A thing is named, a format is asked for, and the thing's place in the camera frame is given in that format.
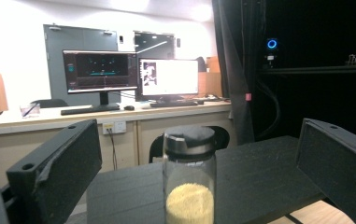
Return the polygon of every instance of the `yellow powder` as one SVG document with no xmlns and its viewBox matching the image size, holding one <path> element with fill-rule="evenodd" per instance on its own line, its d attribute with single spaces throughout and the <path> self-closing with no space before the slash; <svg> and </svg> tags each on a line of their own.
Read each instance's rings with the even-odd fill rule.
<svg viewBox="0 0 356 224">
<path fill-rule="evenodd" d="M 183 184 L 172 190 L 166 199 L 166 223 L 213 224 L 213 195 L 199 184 Z"/>
</svg>

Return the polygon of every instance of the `ceiling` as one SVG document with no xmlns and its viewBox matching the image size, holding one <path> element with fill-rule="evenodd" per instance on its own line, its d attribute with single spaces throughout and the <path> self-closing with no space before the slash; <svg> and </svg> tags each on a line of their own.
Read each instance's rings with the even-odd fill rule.
<svg viewBox="0 0 356 224">
<path fill-rule="evenodd" d="M 97 7 L 120 11 L 149 14 L 153 16 L 172 17 L 193 21 L 213 21 L 212 0 L 142 0 L 149 1 L 146 8 L 139 7 L 140 0 L 36 0 L 43 2 L 53 2 L 82 7 Z M 129 7 L 121 7 L 121 3 L 128 3 Z M 206 10 L 197 7 L 205 5 L 210 8 L 209 19 L 198 19 L 200 13 Z"/>
</svg>

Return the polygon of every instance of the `black curtain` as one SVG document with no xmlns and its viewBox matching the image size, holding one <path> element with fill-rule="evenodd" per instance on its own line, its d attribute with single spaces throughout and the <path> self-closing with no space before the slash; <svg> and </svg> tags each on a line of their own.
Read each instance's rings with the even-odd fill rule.
<svg viewBox="0 0 356 224">
<path fill-rule="evenodd" d="M 223 95 L 232 103 L 237 143 L 254 142 L 251 101 L 263 43 L 265 0 L 212 0 Z"/>
</svg>

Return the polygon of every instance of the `black lid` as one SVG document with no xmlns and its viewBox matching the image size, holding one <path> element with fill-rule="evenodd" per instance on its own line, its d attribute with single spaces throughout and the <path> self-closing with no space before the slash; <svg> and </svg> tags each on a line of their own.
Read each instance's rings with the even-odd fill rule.
<svg viewBox="0 0 356 224">
<path fill-rule="evenodd" d="M 166 155 L 174 159 L 203 159 L 215 153 L 215 132 L 198 125 L 180 125 L 164 132 Z"/>
</svg>

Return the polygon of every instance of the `glass jar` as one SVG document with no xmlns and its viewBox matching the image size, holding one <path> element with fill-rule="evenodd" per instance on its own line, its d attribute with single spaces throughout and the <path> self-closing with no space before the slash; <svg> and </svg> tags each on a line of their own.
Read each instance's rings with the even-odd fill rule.
<svg viewBox="0 0 356 224">
<path fill-rule="evenodd" d="M 214 223 L 214 131 L 182 125 L 164 132 L 165 223 Z"/>
</svg>

